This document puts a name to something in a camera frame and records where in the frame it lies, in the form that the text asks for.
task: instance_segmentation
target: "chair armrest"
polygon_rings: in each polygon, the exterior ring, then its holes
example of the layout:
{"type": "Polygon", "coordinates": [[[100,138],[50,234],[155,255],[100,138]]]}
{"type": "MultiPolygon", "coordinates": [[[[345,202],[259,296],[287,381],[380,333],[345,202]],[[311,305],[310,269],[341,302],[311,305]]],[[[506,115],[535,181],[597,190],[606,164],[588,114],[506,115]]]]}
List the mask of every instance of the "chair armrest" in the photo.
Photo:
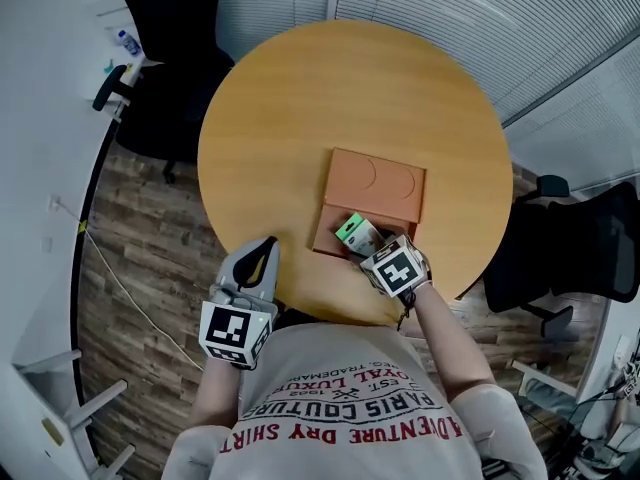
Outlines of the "chair armrest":
{"type": "Polygon", "coordinates": [[[536,180],[536,189],[516,199],[515,203],[524,203],[539,197],[569,197],[569,184],[560,176],[547,174],[536,180]]]}
{"type": "Polygon", "coordinates": [[[107,104],[107,101],[109,101],[109,96],[111,96],[112,92],[131,100],[133,88],[120,81],[120,78],[124,75],[125,71],[127,71],[127,66],[121,64],[120,66],[113,68],[111,73],[109,73],[109,76],[103,82],[102,86],[98,90],[98,94],[96,94],[96,97],[93,100],[93,104],[91,106],[94,110],[100,112],[107,104]]]}
{"type": "Polygon", "coordinates": [[[231,69],[232,67],[234,67],[236,65],[236,63],[233,62],[233,59],[224,50],[221,50],[220,48],[218,48],[218,54],[220,55],[220,65],[221,66],[224,66],[224,67],[226,67],[228,69],[231,69]]]}

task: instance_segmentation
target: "black office chair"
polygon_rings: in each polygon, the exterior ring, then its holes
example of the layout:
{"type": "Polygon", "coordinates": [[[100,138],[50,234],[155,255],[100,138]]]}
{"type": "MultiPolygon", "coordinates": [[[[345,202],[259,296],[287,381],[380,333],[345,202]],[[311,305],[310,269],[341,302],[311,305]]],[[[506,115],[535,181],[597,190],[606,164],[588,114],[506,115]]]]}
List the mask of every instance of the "black office chair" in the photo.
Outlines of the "black office chair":
{"type": "Polygon", "coordinates": [[[141,155],[167,160],[163,175],[173,183],[175,162],[195,163],[202,121],[233,61],[216,44],[218,0],[125,0],[148,59],[134,87],[117,66],[93,102],[102,110],[112,92],[127,98],[115,140],[141,155]]]}
{"type": "Polygon", "coordinates": [[[537,190],[512,206],[502,242],[483,274],[489,309],[501,313],[519,306],[529,311],[542,318],[545,338],[562,335],[573,307],[552,313],[530,302],[549,291],[630,302],[640,281],[640,219],[633,185],[621,183],[575,204],[525,204],[568,195],[563,178],[538,178],[537,190]]]}

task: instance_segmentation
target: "round wooden table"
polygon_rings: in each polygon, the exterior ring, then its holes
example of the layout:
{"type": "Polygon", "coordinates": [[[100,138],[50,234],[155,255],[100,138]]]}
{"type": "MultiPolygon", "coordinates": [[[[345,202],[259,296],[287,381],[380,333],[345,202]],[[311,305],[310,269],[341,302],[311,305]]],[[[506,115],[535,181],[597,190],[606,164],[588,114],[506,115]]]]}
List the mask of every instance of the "round wooden table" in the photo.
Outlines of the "round wooden table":
{"type": "Polygon", "coordinates": [[[446,300],[495,253],[512,195],[500,121],[484,93],[424,39],[369,22],[297,27],[218,88],[200,135],[204,205],[227,251],[275,235],[277,298],[343,323],[392,324],[400,307],[347,261],[312,252],[333,148],[427,169],[415,244],[446,300]]]}

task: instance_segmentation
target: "chair leg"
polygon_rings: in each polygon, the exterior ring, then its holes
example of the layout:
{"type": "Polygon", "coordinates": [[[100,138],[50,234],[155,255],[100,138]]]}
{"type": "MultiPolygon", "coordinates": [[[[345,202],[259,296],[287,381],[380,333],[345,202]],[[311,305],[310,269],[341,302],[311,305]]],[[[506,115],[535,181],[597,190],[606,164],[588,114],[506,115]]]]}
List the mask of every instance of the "chair leg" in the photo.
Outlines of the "chair leg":
{"type": "Polygon", "coordinates": [[[562,391],[563,393],[566,393],[569,396],[575,397],[577,394],[576,388],[569,386],[564,382],[560,382],[559,380],[554,379],[550,375],[547,375],[546,373],[543,373],[539,370],[531,368],[529,365],[521,363],[520,361],[513,360],[511,361],[511,364],[509,366],[511,366],[511,368],[515,368],[516,370],[521,371],[522,373],[525,374],[525,376],[529,377],[530,379],[536,379],[540,382],[543,382],[544,384],[547,384],[552,388],[557,389],[558,391],[562,391]]]}
{"type": "Polygon", "coordinates": [[[456,300],[462,300],[462,299],[464,298],[464,296],[465,296],[467,293],[469,293],[469,292],[471,291],[471,288],[473,288],[475,285],[477,285],[477,284],[478,284],[478,281],[480,281],[480,279],[482,279],[482,276],[480,276],[480,277],[479,277],[478,279],[476,279],[473,283],[471,283],[471,284],[469,285],[469,287],[468,287],[465,291],[463,291],[460,295],[458,295],[458,296],[456,297],[456,300]]]}
{"type": "Polygon", "coordinates": [[[58,366],[62,366],[65,364],[69,364],[76,359],[79,359],[82,356],[82,351],[75,349],[70,352],[64,352],[62,354],[58,354],[57,356],[49,357],[48,359],[43,359],[42,361],[38,361],[37,363],[28,364],[26,366],[18,366],[16,369],[24,375],[25,373],[43,373],[48,372],[57,368],[58,366]]]}
{"type": "Polygon", "coordinates": [[[109,403],[116,396],[127,389],[127,383],[119,380],[110,388],[107,388],[95,398],[89,400],[86,404],[72,411],[67,417],[67,424],[71,428],[75,428],[88,419],[94,412],[109,403]]]}
{"type": "Polygon", "coordinates": [[[167,182],[167,185],[174,185],[176,182],[176,175],[171,172],[175,165],[175,161],[169,160],[162,170],[162,175],[164,176],[164,181],[167,182]]]}
{"type": "Polygon", "coordinates": [[[525,311],[542,319],[540,325],[540,333],[543,338],[558,338],[562,336],[564,330],[573,319],[573,306],[567,306],[557,313],[547,311],[531,304],[523,304],[520,306],[525,311]]]}
{"type": "Polygon", "coordinates": [[[81,432],[82,430],[84,430],[85,428],[87,428],[89,425],[91,425],[93,423],[93,420],[91,418],[87,418],[84,421],[81,421],[76,427],[73,427],[71,429],[72,432],[81,432]]]}
{"type": "Polygon", "coordinates": [[[135,446],[130,444],[120,455],[116,457],[106,470],[98,469],[93,475],[91,475],[91,480],[114,480],[120,468],[124,466],[124,463],[129,460],[129,457],[131,457],[135,451],[135,446]]]}

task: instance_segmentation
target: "cardboard box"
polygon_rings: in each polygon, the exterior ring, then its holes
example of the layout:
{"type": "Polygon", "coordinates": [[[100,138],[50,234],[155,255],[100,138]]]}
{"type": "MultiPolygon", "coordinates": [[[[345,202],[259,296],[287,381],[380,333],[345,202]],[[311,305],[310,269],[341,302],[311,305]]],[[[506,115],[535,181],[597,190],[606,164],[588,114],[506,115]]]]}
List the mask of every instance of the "cardboard box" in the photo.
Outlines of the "cardboard box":
{"type": "Polygon", "coordinates": [[[426,170],[382,158],[334,149],[312,250],[349,258],[334,233],[354,212],[383,237],[415,236],[423,212],[426,170]]]}
{"type": "Polygon", "coordinates": [[[425,170],[334,149],[324,204],[420,222],[425,170]]]}
{"type": "MultiPolygon", "coordinates": [[[[391,217],[384,217],[374,213],[358,212],[360,216],[367,219],[383,237],[390,234],[413,236],[415,233],[415,224],[391,217]]],[[[331,206],[325,204],[322,206],[316,235],[313,239],[312,250],[315,252],[336,256],[339,258],[349,259],[349,249],[336,238],[335,232],[340,226],[351,217],[353,210],[341,208],[340,206],[331,206]]]]}

